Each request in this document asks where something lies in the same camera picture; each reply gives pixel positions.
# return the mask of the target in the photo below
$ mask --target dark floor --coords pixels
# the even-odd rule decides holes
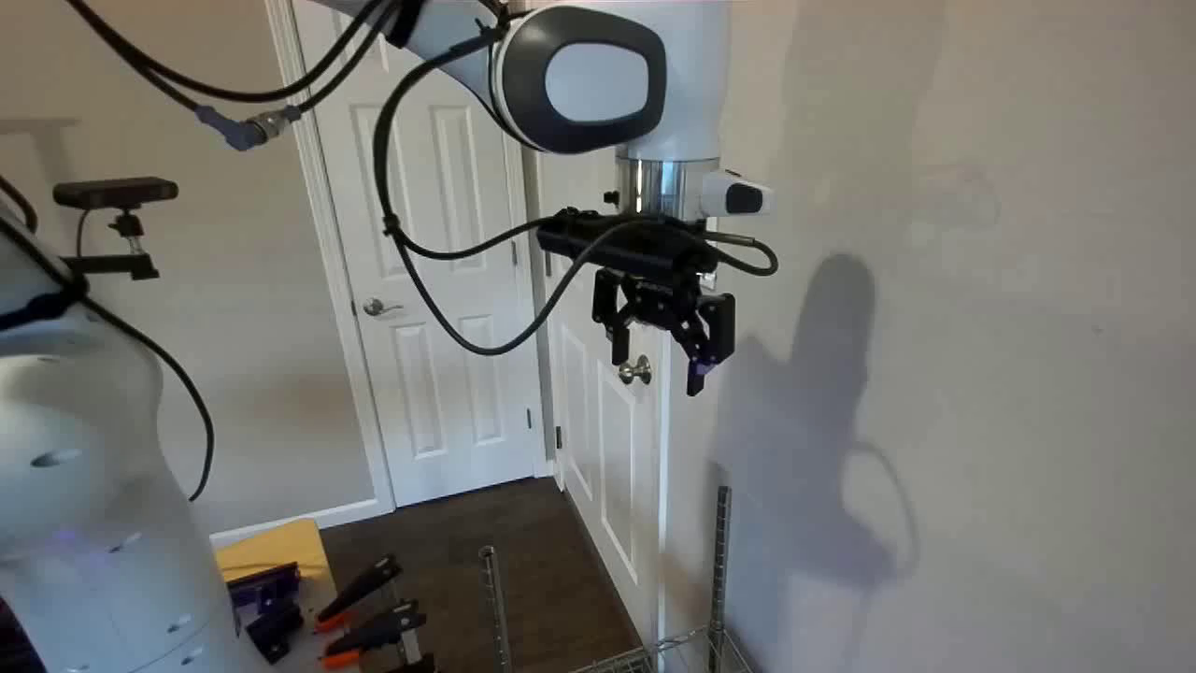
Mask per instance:
[[[405,566],[402,594],[431,626],[421,647],[444,673],[489,673],[479,549],[499,548],[514,660],[520,673],[566,673],[634,647],[634,629],[603,571],[576,509],[554,484],[517,484],[326,533],[345,584],[383,553]]]

